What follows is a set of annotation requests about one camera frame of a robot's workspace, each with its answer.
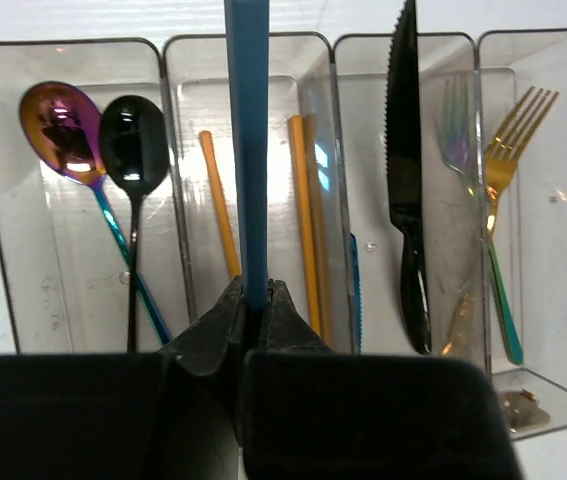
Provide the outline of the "orange chopstick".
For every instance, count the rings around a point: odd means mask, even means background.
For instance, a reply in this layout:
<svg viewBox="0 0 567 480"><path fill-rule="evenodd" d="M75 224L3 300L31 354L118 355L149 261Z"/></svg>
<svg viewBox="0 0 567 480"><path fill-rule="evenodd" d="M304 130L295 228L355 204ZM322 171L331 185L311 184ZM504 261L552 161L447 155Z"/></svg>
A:
<svg viewBox="0 0 567 480"><path fill-rule="evenodd" d="M320 276L314 241L314 223L311 213L305 136L303 119L300 115L293 115L288 119L288 131L309 324L314 332L330 346L332 344L331 331L327 318L329 302L328 298L323 295L323 290L319 283Z"/></svg>
<svg viewBox="0 0 567 480"><path fill-rule="evenodd" d="M212 200L217 217L223 252L230 278L241 274L240 262L236 250L232 226L220 174L218 171L212 134L208 130L199 133L199 142L206 163Z"/></svg>

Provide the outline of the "black spoon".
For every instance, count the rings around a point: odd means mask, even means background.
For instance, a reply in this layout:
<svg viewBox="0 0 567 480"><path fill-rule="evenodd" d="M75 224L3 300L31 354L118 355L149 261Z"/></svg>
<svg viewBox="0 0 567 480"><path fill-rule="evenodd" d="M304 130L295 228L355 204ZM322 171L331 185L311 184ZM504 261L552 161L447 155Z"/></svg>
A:
<svg viewBox="0 0 567 480"><path fill-rule="evenodd" d="M123 95L108 104L99 126L99 148L112 181L131 205L127 344L137 351L137 263L141 208L144 199L164 180L169 155L163 114L150 100Z"/></svg>

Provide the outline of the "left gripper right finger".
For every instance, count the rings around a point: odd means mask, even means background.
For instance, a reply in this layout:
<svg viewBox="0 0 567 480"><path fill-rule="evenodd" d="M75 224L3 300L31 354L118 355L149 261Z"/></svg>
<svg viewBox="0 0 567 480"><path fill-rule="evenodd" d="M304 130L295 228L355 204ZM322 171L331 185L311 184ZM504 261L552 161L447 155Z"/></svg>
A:
<svg viewBox="0 0 567 480"><path fill-rule="evenodd" d="M271 279L257 348L264 351L331 353L332 350L298 314L286 283Z"/></svg>

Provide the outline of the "clear container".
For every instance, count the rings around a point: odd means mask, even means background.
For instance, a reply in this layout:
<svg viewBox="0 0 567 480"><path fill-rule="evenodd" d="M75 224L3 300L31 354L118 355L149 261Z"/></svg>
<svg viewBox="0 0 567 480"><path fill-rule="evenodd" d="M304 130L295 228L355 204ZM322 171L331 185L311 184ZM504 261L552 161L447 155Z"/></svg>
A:
<svg viewBox="0 0 567 480"><path fill-rule="evenodd" d="M384 151L387 64L391 40L383 34L351 34L335 44L342 143L350 226L356 237L366 353L411 354L400 305L403 237L389 215ZM466 358L486 368L484 215L477 170L475 50L460 32L428 33L418 39L422 131L422 217L425 229L427 298L432 347L443 354L448 328L470 281L475 297L472 343ZM471 174L475 193L443 162L437 140L445 82L468 78Z"/></svg>
<svg viewBox="0 0 567 480"><path fill-rule="evenodd" d="M73 85L99 108L127 94L161 105L159 52L141 38L0 42L0 268L17 348L121 352L129 272L116 238L130 232L130 202L105 181L104 214L87 186L35 153L19 103L44 81Z"/></svg>
<svg viewBox="0 0 567 480"><path fill-rule="evenodd" d="M230 281L199 133L212 134L231 225L238 222L226 42L178 35L163 50L170 94L177 211L186 296L208 310ZM350 232L334 54L316 32L274 33L269 41L268 272L286 283L309 323L288 119L303 119L319 283L328 298L330 347L356 353Z"/></svg>
<svg viewBox="0 0 567 480"><path fill-rule="evenodd" d="M492 381L515 439L567 428L567 28L492 30L478 42L483 138L490 141L529 87L559 97L499 203L494 244L524 360L502 335Z"/></svg>

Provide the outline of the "blue knife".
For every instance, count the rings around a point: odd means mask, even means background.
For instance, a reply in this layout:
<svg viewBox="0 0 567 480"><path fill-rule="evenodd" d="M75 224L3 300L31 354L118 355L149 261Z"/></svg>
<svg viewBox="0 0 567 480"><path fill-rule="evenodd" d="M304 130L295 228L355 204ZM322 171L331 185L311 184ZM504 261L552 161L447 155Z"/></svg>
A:
<svg viewBox="0 0 567 480"><path fill-rule="evenodd" d="M354 337L356 340L356 352L360 353L362 347L362 306L360 273L358 261L358 249L356 237L350 232L350 253L352 260L353 290L354 290Z"/></svg>

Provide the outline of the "rainbow spoon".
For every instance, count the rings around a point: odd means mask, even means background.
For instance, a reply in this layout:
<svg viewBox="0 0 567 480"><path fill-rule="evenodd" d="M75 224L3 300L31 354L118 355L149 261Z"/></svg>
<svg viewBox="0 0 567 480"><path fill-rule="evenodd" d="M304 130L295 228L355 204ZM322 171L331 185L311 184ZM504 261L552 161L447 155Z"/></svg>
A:
<svg viewBox="0 0 567 480"><path fill-rule="evenodd" d="M101 113L79 88L59 81L31 86L18 107L21 128L37 156L60 176L94 194L129 271L127 350L138 349L136 300L141 298L161 344L170 339L152 295L132 265L129 244L104 191L107 170L101 160L98 133Z"/></svg>

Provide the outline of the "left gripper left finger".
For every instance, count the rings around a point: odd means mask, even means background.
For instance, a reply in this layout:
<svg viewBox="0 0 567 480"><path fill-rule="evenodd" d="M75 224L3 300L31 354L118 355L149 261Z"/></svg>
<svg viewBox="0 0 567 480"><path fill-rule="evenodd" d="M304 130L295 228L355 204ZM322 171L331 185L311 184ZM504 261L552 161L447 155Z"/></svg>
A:
<svg viewBox="0 0 567 480"><path fill-rule="evenodd" d="M220 370L230 343L242 299L242 277L234 277L216 303L196 322L160 349L194 376Z"/></svg>

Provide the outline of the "blue chopstick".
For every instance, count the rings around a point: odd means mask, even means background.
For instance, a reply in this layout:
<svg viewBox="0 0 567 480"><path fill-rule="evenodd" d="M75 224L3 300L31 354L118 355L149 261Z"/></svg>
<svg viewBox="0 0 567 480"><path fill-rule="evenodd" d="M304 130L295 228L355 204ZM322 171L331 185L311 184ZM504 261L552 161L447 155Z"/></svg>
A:
<svg viewBox="0 0 567 480"><path fill-rule="evenodd" d="M267 303L269 3L224 3L243 294Z"/></svg>

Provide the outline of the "black knife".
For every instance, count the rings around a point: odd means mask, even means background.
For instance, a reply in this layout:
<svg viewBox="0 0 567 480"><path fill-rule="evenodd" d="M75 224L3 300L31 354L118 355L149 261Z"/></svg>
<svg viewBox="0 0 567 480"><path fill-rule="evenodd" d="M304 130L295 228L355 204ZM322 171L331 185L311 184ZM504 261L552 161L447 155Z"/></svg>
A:
<svg viewBox="0 0 567 480"><path fill-rule="evenodd" d="M400 305L407 338L431 353L422 220L422 144L416 3L406 1L390 47L385 100L385 157L392 225L403 235Z"/></svg>

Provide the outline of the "gold fork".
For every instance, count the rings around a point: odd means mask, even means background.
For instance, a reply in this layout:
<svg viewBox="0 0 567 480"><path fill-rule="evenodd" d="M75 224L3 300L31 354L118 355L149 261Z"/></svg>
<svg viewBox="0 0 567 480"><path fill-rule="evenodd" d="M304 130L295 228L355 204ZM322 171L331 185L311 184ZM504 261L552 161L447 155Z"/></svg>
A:
<svg viewBox="0 0 567 480"><path fill-rule="evenodd" d="M531 86L508 112L484 150L488 246L493 236L501 196L513 181L519 160L559 97L554 90Z"/></svg>

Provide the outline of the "rainbow fork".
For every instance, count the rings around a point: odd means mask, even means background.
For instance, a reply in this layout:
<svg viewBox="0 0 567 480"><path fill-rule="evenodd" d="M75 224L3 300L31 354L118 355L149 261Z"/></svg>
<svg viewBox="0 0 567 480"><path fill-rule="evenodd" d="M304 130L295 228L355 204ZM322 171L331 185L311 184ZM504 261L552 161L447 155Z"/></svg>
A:
<svg viewBox="0 0 567 480"><path fill-rule="evenodd" d="M471 174L469 128L468 78L465 74L460 74L445 82L441 124L437 127L437 139L444 164L460 175L468 193L473 195L475 187ZM524 351L516 331L493 242L489 243L489 258L492 291L504 349L508 360L515 365L520 365L524 360ZM461 289L460 299L448 328L448 338L442 348L444 355L463 358L468 356L468 349L472 343L475 302L475 297L470 293L470 284L471 282L467 281Z"/></svg>

